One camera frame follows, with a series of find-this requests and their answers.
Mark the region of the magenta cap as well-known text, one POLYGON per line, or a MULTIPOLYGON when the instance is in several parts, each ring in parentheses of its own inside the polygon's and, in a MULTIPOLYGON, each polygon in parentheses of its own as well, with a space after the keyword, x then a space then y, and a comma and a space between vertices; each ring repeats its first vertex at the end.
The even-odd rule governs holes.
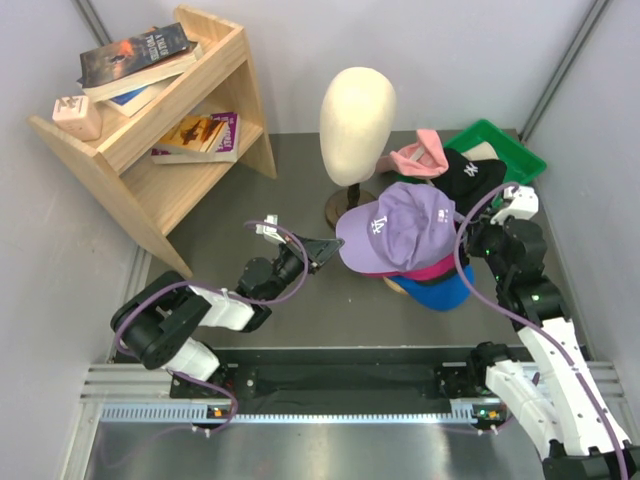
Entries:
POLYGON ((450 254, 439 262, 429 267, 407 272, 383 272, 383 273, 364 273, 364 276, 370 278, 390 278, 404 277, 412 281, 426 284, 436 284, 456 274, 454 255, 450 254))

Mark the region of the blue cap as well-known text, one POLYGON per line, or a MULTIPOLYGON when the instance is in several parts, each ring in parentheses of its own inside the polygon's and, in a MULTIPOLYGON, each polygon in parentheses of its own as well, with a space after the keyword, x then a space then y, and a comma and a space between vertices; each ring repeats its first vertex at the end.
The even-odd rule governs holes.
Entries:
POLYGON ((461 306, 471 295, 470 289, 459 275, 449 284, 434 287, 422 287, 410 279, 390 277, 401 285, 407 295, 420 305, 438 312, 448 312, 461 306))

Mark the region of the lavender cap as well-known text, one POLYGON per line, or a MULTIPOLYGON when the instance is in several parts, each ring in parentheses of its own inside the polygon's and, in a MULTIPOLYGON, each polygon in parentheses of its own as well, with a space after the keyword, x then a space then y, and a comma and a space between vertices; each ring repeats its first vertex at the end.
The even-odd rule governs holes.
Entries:
POLYGON ((432 267, 454 252, 457 217, 454 201, 437 188, 397 182, 339 218, 341 260, 369 275, 432 267))

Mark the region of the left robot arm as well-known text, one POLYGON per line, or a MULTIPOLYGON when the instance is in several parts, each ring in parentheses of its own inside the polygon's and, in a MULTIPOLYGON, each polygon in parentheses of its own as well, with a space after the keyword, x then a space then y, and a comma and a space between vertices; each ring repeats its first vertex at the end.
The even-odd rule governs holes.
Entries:
POLYGON ((249 260, 232 291, 197 286, 167 271, 112 316, 117 345, 146 369, 187 375, 203 395, 216 396, 226 387, 226 367, 210 347, 192 338, 195 330, 257 330, 290 284, 300 286, 299 276, 315 274, 343 245, 341 239, 287 236, 276 258, 249 260))

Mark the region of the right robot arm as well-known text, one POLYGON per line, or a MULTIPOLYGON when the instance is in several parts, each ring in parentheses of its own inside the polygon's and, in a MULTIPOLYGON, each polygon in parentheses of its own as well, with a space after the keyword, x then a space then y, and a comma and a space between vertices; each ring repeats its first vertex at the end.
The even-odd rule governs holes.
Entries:
POLYGON ((460 217, 454 254, 483 259, 496 282, 485 305, 506 316, 536 365, 537 386, 504 345, 485 342, 469 358, 476 394, 495 394, 534 444, 547 479, 630 479, 639 447, 608 409, 578 345, 559 288, 544 273, 547 252, 531 220, 460 217))

